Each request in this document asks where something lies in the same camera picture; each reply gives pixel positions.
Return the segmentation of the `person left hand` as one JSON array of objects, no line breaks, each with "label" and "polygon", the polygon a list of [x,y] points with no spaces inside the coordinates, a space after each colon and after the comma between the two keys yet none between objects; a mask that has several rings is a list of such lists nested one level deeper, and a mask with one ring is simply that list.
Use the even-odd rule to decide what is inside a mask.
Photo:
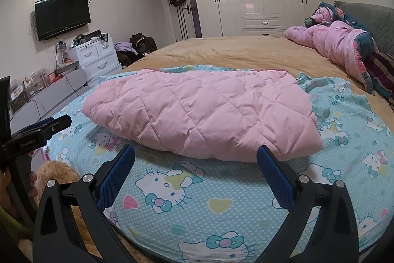
[{"label": "person left hand", "polygon": [[32,225],[37,215],[37,175],[31,171],[24,176],[24,179],[16,177],[14,182],[9,170],[1,172],[1,208],[21,223]]}]

